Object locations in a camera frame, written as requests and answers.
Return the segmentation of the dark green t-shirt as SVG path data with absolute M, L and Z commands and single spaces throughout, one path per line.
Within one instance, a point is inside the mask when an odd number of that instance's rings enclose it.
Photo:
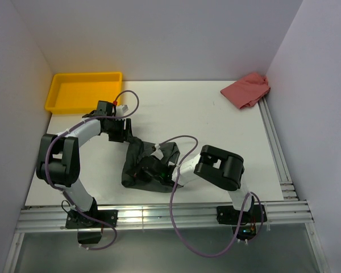
M 126 160 L 123 165 L 121 178 L 121 183 L 125 188 L 159 193 L 170 193 L 172 191 L 173 187 L 161 185 L 156 180 L 146 183 L 132 177 L 132 169 L 140 162 L 143 157 L 151 156 L 151 153 L 153 153 L 152 147 L 154 144 L 155 143 L 144 142 L 135 136 L 128 140 Z M 180 156 L 178 145 L 175 142 L 168 142 L 165 144 L 160 144 L 160 149 L 164 154 L 161 162 L 173 167 L 174 170 Z

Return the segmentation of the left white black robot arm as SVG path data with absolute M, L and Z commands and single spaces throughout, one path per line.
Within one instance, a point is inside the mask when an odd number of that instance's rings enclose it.
M 82 185 L 80 147 L 92 138 L 107 134 L 110 142 L 123 143 L 131 134 L 131 120 L 124 119 L 127 105 L 99 101 L 97 108 L 85 114 L 81 122 L 58 134 L 44 134 L 36 163 L 36 175 L 59 190 L 70 203 L 79 221 L 93 227 L 99 221 L 97 202 Z

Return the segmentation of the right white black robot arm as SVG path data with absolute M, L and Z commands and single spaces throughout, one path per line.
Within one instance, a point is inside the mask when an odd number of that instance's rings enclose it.
M 245 198 L 249 192 L 242 183 L 244 159 L 238 154 L 204 145 L 192 159 L 177 164 L 177 146 L 161 147 L 154 144 L 144 150 L 138 160 L 125 172 L 132 185 L 145 191 L 171 192 L 173 187 L 203 179 L 228 192 L 235 217 L 242 222 L 254 215 L 253 198 Z

